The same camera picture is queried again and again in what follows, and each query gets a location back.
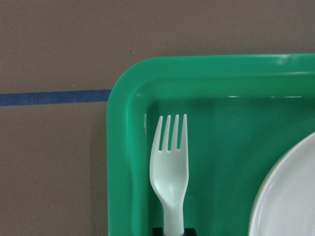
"blue tape line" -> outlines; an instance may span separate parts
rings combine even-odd
[[[0,94],[0,106],[106,102],[110,92],[109,89],[100,89]]]

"white plate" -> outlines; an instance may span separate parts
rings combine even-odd
[[[255,200],[249,236],[315,236],[315,133],[272,168]]]

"green tray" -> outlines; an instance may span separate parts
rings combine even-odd
[[[185,227],[245,236],[268,171],[315,131],[315,54],[154,58],[123,74],[107,111],[110,236],[150,236],[163,226],[151,145],[160,115],[184,113]]]

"black object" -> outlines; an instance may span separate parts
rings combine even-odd
[[[153,236],[164,236],[163,228],[153,228],[152,229]],[[184,236],[197,236],[196,230],[194,228],[185,229]]]

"white plastic fork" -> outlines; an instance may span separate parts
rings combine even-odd
[[[150,157],[150,182],[163,207],[165,236],[184,234],[183,204],[188,185],[187,115],[184,114],[181,143],[178,148],[179,115],[175,115],[171,148],[168,150],[171,115],[167,116],[160,149],[163,116],[160,116]]]

